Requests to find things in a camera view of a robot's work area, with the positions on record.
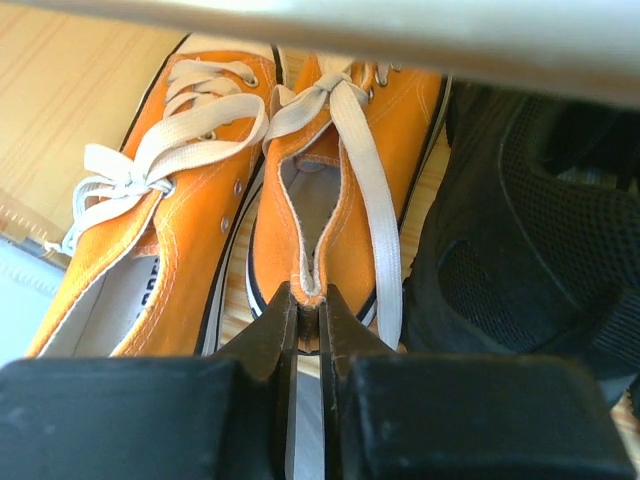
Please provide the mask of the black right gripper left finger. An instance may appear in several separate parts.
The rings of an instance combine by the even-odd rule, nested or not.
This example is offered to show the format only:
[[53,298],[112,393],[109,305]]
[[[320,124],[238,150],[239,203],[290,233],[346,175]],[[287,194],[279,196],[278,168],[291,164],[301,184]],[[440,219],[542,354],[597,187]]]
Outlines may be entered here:
[[1,475],[289,479],[296,342],[282,284],[210,356],[12,362],[1,371]]

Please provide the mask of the black sneaker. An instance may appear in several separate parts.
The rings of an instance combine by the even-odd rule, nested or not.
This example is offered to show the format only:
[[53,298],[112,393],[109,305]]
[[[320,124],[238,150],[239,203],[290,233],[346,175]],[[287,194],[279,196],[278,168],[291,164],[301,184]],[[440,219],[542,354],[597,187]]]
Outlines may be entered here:
[[616,403],[639,375],[638,111],[457,81],[446,133],[407,350],[563,357]]

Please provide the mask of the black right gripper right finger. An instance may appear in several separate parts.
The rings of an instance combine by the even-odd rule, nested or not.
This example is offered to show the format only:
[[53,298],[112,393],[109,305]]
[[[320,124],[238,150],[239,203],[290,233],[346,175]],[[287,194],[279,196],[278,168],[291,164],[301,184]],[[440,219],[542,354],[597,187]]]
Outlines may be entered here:
[[330,286],[318,313],[329,479],[632,479],[591,376],[556,357],[399,354]]

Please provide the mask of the orange sneaker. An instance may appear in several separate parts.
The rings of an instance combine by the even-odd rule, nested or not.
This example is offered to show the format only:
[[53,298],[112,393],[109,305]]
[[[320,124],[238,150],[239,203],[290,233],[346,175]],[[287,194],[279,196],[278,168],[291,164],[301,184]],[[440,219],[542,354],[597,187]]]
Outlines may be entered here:
[[72,225],[54,244],[70,263],[30,357],[217,349],[232,244],[262,184],[284,60],[273,45],[188,35],[122,145],[85,148]]
[[282,284],[308,311],[335,286],[360,322],[398,346],[400,231],[451,84],[438,72],[314,53],[293,88],[274,90],[246,263],[254,315]]

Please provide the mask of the wooden shoe cabinet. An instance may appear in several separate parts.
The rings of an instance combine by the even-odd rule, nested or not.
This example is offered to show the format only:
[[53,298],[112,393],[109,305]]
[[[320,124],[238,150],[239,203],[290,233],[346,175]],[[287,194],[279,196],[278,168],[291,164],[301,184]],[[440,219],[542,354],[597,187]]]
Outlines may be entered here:
[[[46,259],[63,268],[62,280],[70,259],[55,251],[54,244],[64,238],[72,225],[73,193],[87,177],[85,148],[93,143],[114,149],[122,145],[150,82],[168,55],[191,34],[276,46],[285,57],[286,73],[274,90],[279,86],[293,88],[297,82],[301,70],[292,75],[286,64],[286,48],[269,40],[255,42],[203,33],[166,34],[158,29],[76,20],[61,14],[53,24],[47,24],[44,15],[31,8],[2,9],[1,197],[19,201],[16,210],[4,210],[2,216],[35,222],[36,231],[30,239],[43,250]],[[340,54],[315,53],[392,62],[446,75],[407,62],[396,51],[362,55],[354,39],[346,40]],[[452,81],[451,90],[455,82],[461,81],[446,76]],[[442,128],[415,185],[400,231],[402,323],[398,346],[392,349],[406,348],[401,339],[404,286],[426,215],[449,161],[446,117],[451,90]]]

